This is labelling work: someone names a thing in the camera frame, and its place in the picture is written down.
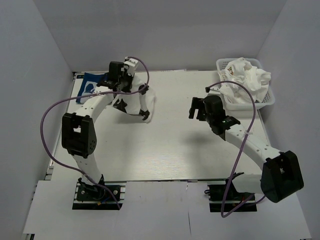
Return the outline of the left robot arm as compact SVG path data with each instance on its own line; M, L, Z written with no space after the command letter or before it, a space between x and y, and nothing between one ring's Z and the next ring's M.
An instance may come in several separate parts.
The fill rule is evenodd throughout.
M74 113L65 113L62 117L62 147L83 172L78 182L96 200L105 196L106 187L94 156L97 146L94 123L117 95L132 96L137 66L138 60L132 57L126 57L123 62L110 62L108 72L99 79L93 96Z

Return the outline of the pile of white t-shirts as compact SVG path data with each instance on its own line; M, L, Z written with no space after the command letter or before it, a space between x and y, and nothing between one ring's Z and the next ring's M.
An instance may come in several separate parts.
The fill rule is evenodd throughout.
M239 85L245 87L256 103L262 103L267 95L271 73L262 67L253 65L252 61L244 57L229 61L227 65L218 70L221 81L221 93L232 104L248 104L251 99L248 93Z

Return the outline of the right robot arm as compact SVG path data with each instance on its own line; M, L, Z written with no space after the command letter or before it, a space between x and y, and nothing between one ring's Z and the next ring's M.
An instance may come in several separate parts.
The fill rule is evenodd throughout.
M215 135L237 147L260 168L260 174L232 173L225 185L229 198L262 194L278 203L305 186L297 155L280 151L249 133L238 119L226 114L219 96L193 97L188 117L206 121Z

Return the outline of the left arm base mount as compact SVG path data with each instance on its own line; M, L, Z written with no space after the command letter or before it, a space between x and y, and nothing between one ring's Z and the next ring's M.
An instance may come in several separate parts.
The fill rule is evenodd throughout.
M101 193L92 195L84 186L77 183L72 210L118 211L122 207L125 199L126 183L106 181L104 184L112 191L119 207L108 191L103 189Z

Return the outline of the white t-shirt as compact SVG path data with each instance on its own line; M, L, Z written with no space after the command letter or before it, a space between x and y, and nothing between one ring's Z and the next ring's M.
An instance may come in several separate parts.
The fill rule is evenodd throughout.
M130 95L117 95L112 101L112 107L128 115L139 116L149 123L154 113L156 92L148 86L142 92Z

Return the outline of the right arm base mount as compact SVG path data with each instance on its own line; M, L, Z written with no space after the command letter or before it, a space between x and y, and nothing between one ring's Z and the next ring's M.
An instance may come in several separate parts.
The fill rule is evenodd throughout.
M222 207L223 196L225 193L227 184L210 184L207 186L207 189L204 191L204 194L208 196L209 200L209 208L211 213L220 213ZM233 187L230 186L228 190L226 201L224 205L224 213L230 212L237 205L242 203L245 199L247 199L251 193L243 192L239 193ZM256 212L256 199L253 196L248 202L246 202L243 206L238 208L235 212Z

